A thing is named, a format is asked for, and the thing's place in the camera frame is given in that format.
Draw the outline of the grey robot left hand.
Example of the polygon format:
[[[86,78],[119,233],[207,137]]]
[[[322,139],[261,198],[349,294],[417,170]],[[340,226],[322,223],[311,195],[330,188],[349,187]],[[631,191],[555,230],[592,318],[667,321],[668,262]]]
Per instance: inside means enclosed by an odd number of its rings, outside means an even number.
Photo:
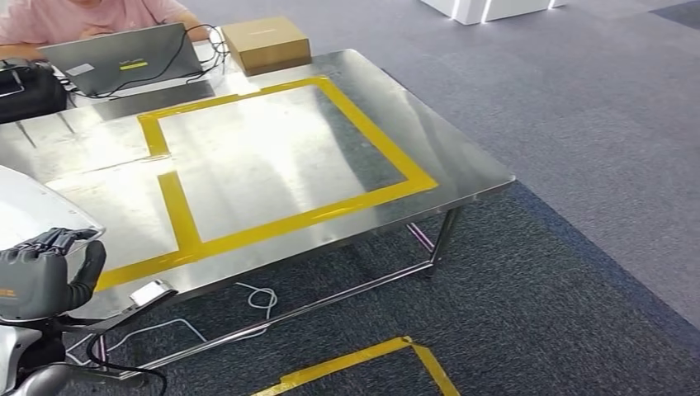
[[[53,318],[85,305],[106,263],[95,229],[51,228],[1,251],[1,320],[29,322]],[[84,259],[68,280],[67,254],[85,241]]]

